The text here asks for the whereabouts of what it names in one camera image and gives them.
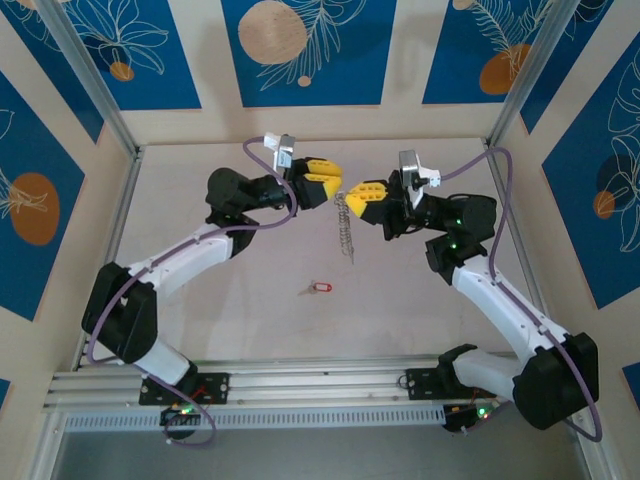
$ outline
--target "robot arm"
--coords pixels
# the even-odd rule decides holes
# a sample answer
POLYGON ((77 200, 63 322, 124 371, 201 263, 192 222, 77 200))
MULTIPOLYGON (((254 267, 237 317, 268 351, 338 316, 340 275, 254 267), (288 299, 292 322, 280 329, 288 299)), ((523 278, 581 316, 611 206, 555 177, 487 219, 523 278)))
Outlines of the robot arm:
MULTIPOLYGON (((285 153, 292 154, 293 142, 285 141, 291 138, 282 137, 285 153)), ((282 152, 276 151, 276 160, 280 163, 282 152)), ((342 170, 328 160, 290 158, 286 163, 283 178, 300 210, 321 205, 342 184, 342 170)), ((207 188, 206 202, 211 214, 205 223, 184 240, 146 260, 128 267, 113 262, 102 267, 82 321, 84 331, 93 333, 98 318, 116 292, 143 273, 108 314, 98 341, 119 361, 137 365, 186 395, 198 387, 197 367, 158 336, 158 306, 200 273, 247 248, 256 230, 238 229, 220 235, 213 232, 225 227, 257 226, 245 215, 252 210, 292 207, 287 190, 272 175, 250 180, 230 168, 220 168, 209 177, 207 188)))
POLYGON ((597 347, 584 333, 570 335, 499 271, 492 271, 481 242, 495 235, 497 202, 482 195, 427 194, 425 189, 438 186, 440 180, 438 171, 420 165, 415 152, 401 152, 400 167, 388 180, 361 183, 346 201, 358 217, 381 224, 386 240, 423 228, 444 232, 426 242, 429 266, 482 310, 507 339, 517 360, 461 345, 439 358, 436 381, 452 394, 467 386, 504 397, 515 403, 531 425, 548 428, 587 405, 549 335, 574 361, 594 400, 598 398, 597 347), (523 307, 536 317, 536 323, 523 307))

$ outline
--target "purple cable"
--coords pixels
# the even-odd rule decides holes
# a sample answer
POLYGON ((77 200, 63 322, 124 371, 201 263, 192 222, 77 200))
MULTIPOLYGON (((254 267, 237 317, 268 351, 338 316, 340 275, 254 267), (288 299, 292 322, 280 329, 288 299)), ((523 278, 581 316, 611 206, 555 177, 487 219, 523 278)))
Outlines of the purple cable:
POLYGON ((529 310, 529 308, 527 308, 527 306, 524 303, 522 303, 522 301, 509 288, 507 288, 502 282, 496 280, 496 267, 495 267, 496 251, 498 250, 498 243, 500 242, 500 238, 502 237, 504 226, 507 223, 507 216, 509 214, 509 209, 511 208, 511 190, 513 186, 513 158, 511 156, 511 153, 506 148, 493 147, 489 150, 484 151, 482 154, 478 155, 476 158, 471 160, 466 165, 458 168, 457 170, 447 175, 443 175, 441 177, 441 180, 442 181, 450 180, 454 177, 457 177, 458 175, 469 170, 471 167, 476 165, 481 160, 488 158, 490 155, 493 155, 494 153, 502 153, 507 159, 507 186, 505 189, 505 196, 504 196, 505 198, 504 198, 504 205, 502 207, 502 216, 500 217, 500 223, 498 224, 498 230, 496 231, 495 240, 493 242, 493 246, 491 247, 491 252, 489 253, 489 272, 491 273, 491 278, 494 280, 498 288, 500 288, 500 290, 502 290, 502 292, 507 297, 509 297, 509 299, 513 303, 515 303, 518 306, 518 308, 520 308, 520 310, 522 310, 525 313, 527 317, 529 317, 529 319, 533 322, 533 324, 536 327, 538 327, 539 329, 542 328, 541 331, 543 332, 544 336, 547 337, 549 341, 553 344, 553 346, 558 350, 558 352, 560 352, 560 355, 562 355, 562 358, 569 366, 571 373, 573 374, 576 381, 578 382, 578 385, 580 386, 580 390, 582 391, 582 394, 587 400, 587 405, 589 406, 589 411, 591 412, 591 417, 593 418, 593 424, 594 424, 596 433, 591 434, 585 431, 583 428, 579 427, 569 419, 565 419, 564 422, 567 425, 569 425, 571 428, 576 430, 579 434, 583 435, 588 440, 591 440, 592 442, 600 442, 602 440, 602 421, 600 419, 600 414, 598 413, 598 409, 596 408, 595 402, 593 401, 593 396, 589 391, 589 387, 587 387, 587 384, 584 381, 584 378, 582 377, 580 370, 578 370, 578 367, 576 366, 575 362, 569 356, 569 354, 567 353, 565 348, 562 346, 562 344, 556 339, 556 337, 554 337, 547 328, 544 328, 544 325, 538 319, 538 317, 531 310, 529 310))
MULTIPOLYGON (((287 195, 289 195, 289 198, 291 199, 291 208, 289 210, 289 213, 285 217, 283 217, 282 219, 278 220, 277 222, 269 223, 267 225, 237 225, 237 226, 220 228, 218 230, 214 230, 214 231, 209 232, 209 233, 207 233, 205 235, 202 235, 200 237, 200 240, 206 240, 208 238, 215 237, 215 236, 218 236, 218 235, 226 235, 227 233, 231 233, 231 232, 254 231, 254 230, 269 230, 271 228, 276 228, 276 227, 280 227, 280 226, 284 225, 285 223, 287 223, 289 220, 291 220, 295 216, 296 211, 298 210, 298 200, 296 198, 296 195, 295 195, 293 189, 289 185, 289 183, 284 178, 282 178, 282 176, 280 174, 278 174, 278 172, 276 172, 273 168, 271 168, 266 162, 262 161, 262 159, 260 159, 260 157, 258 157, 255 153, 253 153, 251 150, 249 150, 249 146, 250 145, 253 145, 253 144, 256 144, 256 143, 262 143, 263 141, 264 141, 264 137, 250 138, 249 140, 247 140, 246 142, 244 142, 242 144, 242 149, 244 150, 244 153, 246 153, 249 158, 251 158, 254 162, 256 162, 263 169, 265 169, 270 175, 272 175, 278 181, 278 183, 280 183, 284 187, 285 191, 287 192, 287 195)), ((189 240, 186 240, 183 243, 181 243, 179 245, 176 245, 174 248, 172 248, 171 250, 169 250, 168 252, 166 252, 162 256, 156 258, 153 262, 151 262, 151 266, 150 266, 151 269, 153 270, 154 268, 156 268, 157 266, 159 266, 160 264, 162 264, 163 262, 165 262, 169 258, 173 257, 174 255, 177 255, 178 253, 182 252, 185 248, 190 247, 194 243, 196 243, 196 239, 195 238, 190 238, 189 240)), ((105 322, 107 321, 107 318, 109 317, 109 314, 114 309, 116 304, 127 293, 127 291, 133 286, 133 284, 136 283, 138 280, 140 280, 140 278, 142 278, 148 272, 149 272, 149 269, 147 269, 145 267, 142 270, 140 270, 138 273, 133 275, 116 292, 116 294, 113 296, 113 298, 111 300, 109 300, 109 303, 107 303, 107 306, 105 307, 103 312, 100 314, 100 317, 98 317, 98 321, 96 322, 96 326, 94 327, 93 333, 91 334, 91 338, 89 340, 89 347, 87 348, 87 358, 89 359, 89 362, 91 364, 98 365, 98 364, 102 364, 102 363, 108 362, 110 360, 116 359, 116 357, 109 357, 109 358, 105 358, 105 359, 101 359, 101 360, 96 360, 94 358, 93 351, 95 349, 96 342, 98 341, 98 336, 100 335, 100 331, 102 330, 102 327, 104 326, 105 322)), ((161 380, 160 378, 158 378, 158 377, 156 377, 154 375, 151 375, 149 372, 146 372, 144 369, 138 367, 137 365, 135 365, 135 367, 138 370, 140 370, 144 375, 148 375, 148 377, 151 380, 156 382, 161 387, 163 387, 166 390, 170 391, 171 393, 173 393, 174 395, 176 395, 177 397, 179 397, 180 399, 182 399, 186 403, 190 403, 191 405, 196 407, 196 409, 200 412, 200 414, 204 418, 206 418, 206 420, 211 424, 212 431, 211 431, 211 435, 209 436, 209 438, 207 440, 205 440, 203 442, 199 442, 199 443, 184 443, 184 442, 176 442, 176 441, 173 441, 173 440, 169 439, 169 436, 168 436, 168 433, 169 433, 168 432, 168 428, 169 428, 169 423, 170 423, 169 422, 165 426, 164 434, 171 441, 171 443, 174 444, 174 445, 182 446, 182 447, 204 447, 204 446, 210 445, 213 442, 213 439, 215 437, 216 424, 215 424, 215 420, 209 414, 209 412, 207 412, 207 410, 205 408, 203 408, 199 403, 197 403, 192 398, 190 398, 189 396, 187 396, 184 393, 182 393, 180 390, 175 388, 173 385, 169 385, 165 381, 161 380)))

